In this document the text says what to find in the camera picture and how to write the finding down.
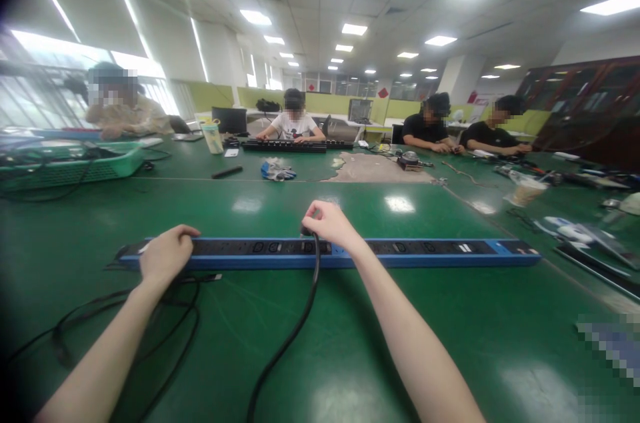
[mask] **white t-shirt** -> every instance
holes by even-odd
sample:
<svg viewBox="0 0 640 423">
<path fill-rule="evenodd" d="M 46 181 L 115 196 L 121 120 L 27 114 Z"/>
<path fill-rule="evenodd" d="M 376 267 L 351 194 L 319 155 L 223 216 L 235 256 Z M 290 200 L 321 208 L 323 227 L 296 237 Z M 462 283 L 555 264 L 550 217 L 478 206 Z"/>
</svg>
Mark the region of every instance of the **white t-shirt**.
<svg viewBox="0 0 640 423">
<path fill-rule="evenodd" d="M 299 120 L 292 121 L 289 114 L 282 112 L 271 122 L 273 128 L 280 132 L 282 140 L 295 140 L 297 137 L 310 137 L 311 130 L 317 125 L 315 121 L 307 113 L 302 115 Z"/>
</svg>

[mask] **computer monitor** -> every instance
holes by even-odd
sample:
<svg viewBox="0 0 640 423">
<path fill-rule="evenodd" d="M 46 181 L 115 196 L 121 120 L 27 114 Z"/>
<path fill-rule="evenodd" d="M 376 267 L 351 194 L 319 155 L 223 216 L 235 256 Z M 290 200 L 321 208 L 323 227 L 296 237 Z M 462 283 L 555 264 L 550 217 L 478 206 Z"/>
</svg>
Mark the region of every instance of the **computer monitor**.
<svg viewBox="0 0 640 423">
<path fill-rule="evenodd" d="M 372 104 L 373 101 L 371 100 L 349 100 L 349 121 L 369 120 Z"/>
<path fill-rule="evenodd" d="M 211 107 L 211 118 L 220 120 L 220 133 L 247 132 L 247 109 Z"/>
</svg>

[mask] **beige shirt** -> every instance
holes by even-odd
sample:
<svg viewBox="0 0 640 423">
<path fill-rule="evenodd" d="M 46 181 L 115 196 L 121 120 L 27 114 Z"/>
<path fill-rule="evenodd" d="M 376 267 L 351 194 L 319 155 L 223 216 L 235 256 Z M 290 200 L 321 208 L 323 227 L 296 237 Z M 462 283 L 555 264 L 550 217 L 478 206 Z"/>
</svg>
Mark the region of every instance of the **beige shirt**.
<svg viewBox="0 0 640 423">
<path fill-rule="evenodd" d="M 96 123 L 99 128 L 125 123 L 136 133 L 173 133 L 169 117 L 158 102 L 138 94 L 136 106 L 105 105 L 102 117 Z"/>
</svg>

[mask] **person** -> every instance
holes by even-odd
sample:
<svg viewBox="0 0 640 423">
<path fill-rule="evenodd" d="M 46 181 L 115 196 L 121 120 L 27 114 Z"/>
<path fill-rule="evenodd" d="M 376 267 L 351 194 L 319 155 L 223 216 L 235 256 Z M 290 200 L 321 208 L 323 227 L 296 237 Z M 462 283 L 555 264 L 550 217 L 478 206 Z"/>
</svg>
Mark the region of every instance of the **person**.
<svg viewBox="0 0 640 423">
<path fill-rule="evenodd" d="M 496 100 L 486 121 L 479 121 L 466 129 L 460 143 L 468 150 L 484 150 L 501 155 L 528 153 L 531 145 L 520 143 L 505 129 L 497 128 L 514 115 L 522 115 L 525 101 L 516 95 L 505 95 Z"/>
<path fill-rule="evenodd" d="M 445 347 L 333 203 L 314 201 L 302 224 L 344 248 L 355 263 L 395 367 L 424 422 L 484 422 Z M 36 422 L 108 421 L 155 305 L 185 266 L 200 232 L 180 225 L 153 239 L 140 258 L 142 282 L 97 342 L 36 416 Z"/>
<path fill-rule="evenodd" d="M 298 89 L 285 91 L 285 111 L 275 117 L 269 127 L 258 133 L 255 138 L 269 140 L 274 133 L 279 134 L 278 139 L 293 140 L 295 143 L 327 139 L 311 116 L 305 112 L 305 98 Z"/>
<path fill-rule="evenodd" d="M 97 102 L 85 115 L 88 123 L 102 129 L 103 140 L 119 138 L 123 132 L 173 133 L 169 117 L 158 102 L 140 93 L 137 77 L 111 62 L 89 69 L 89 84 L 97 85 Z"/>
<path fill-rule="evenodd" d="M 449 94 L 435 93 L 422 102 L 420 113 L 407 117 L 402 128 L 402 139 L 406 145 L 432 150 L 438 153 L 460 153 L 462 145 L 447 134 L 442 121 L 451 112 Z"/>
</svg>

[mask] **black hair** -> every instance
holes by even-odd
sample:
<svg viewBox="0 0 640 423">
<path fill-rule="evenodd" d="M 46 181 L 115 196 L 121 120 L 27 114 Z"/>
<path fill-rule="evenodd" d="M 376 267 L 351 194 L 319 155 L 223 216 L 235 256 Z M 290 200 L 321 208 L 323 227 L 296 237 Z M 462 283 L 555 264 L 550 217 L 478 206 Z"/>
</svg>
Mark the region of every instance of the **black hair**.
<svg viewBox="0 0 640 423">
<path fill-rule="evenodd" d="M 447 92 L 434 93 L 422 102 L 421 110 L 424 112 L 425 108 L 428 108 L 434 117 L 448 116 L 451 113 L 449 94 Z"/>
<path fill-rule="evenodd" d="M 285 110 L 302 110 L 305 106 L 305 98 L 298 89 L 285 91 Z"/>
<path fill-rule="evenodd" d="M 517 95 L 505 95 L 496 100 L 496 110 L 506 110 L 509 115 L 522 115 L 525 112 L 525 100 Z"/>
</svg>

